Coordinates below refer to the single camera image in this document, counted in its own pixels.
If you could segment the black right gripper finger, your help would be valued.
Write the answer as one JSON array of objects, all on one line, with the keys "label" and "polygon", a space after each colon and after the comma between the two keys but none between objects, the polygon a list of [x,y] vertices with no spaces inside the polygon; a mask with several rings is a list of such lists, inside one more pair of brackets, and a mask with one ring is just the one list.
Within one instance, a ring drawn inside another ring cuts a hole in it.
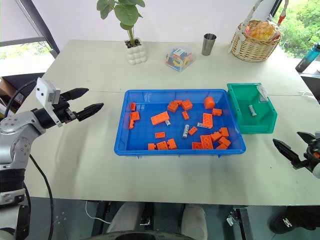
[{"label": "black right gripper finger", "polygon": [[293,166],[297,166],[300,162],[299,156],[291,150],[291,148],[284,143],[283,141],[280,141],[278,139],[273,139],[273,144],[277,148],[277,150],[285,157],[287,158]]},{"label": "black right gripper finger", "polygon": [[314,143],[316,141],[316,137],[311,133],[298,131],[297,134],[308,145],[311,144],[311,143]]}]

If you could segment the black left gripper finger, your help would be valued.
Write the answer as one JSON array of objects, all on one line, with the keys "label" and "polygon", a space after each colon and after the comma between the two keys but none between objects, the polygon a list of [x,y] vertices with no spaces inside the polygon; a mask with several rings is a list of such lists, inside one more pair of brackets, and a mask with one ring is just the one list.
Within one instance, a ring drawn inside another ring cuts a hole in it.
[{"label": "black left gripper finger", "polygon": [[104,103],[96,103],[92,104],[90,106],[85,107],[82,111],[80,112],[75,112],[76,119],[81,122],[94,114],[96,114],[101,108],[104,106]]},{"label": "black left gripper finger", "polygon": [[75,100],[77,98],[80,98],[83,96],[85,93],[89,91],[88,88],[74,88],[72,90],[66,91],[62,93],[60,96],[65,100],[65,101],[70,101],[70,100]]}]

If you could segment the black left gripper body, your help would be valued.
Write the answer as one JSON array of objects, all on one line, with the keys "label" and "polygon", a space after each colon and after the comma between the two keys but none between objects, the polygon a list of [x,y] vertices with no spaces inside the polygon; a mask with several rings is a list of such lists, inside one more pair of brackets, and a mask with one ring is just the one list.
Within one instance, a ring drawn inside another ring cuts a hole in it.
[{"label": "black left gripper body", "polygon": [[53,112],[58,117],[61,123],[68,123],[75,120],[76,114],[69,109],[70,105],[68,101],[74,100],[74,97],[60,96],[58,103],[53,104]]}]

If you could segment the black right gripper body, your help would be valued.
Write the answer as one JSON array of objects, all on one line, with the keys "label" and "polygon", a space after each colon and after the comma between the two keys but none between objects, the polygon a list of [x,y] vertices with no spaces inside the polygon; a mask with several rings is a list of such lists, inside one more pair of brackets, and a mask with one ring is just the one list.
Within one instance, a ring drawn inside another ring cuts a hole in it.
[{"label": "black right gripper body", "polygon": [[314,141],[308,144],[306,152],[303,154],[305,160],[301,161],[299,156],[295,153],[291,164],[294,169],[306,168],[310,172],[316,169],[320,164],[320,141]]}]

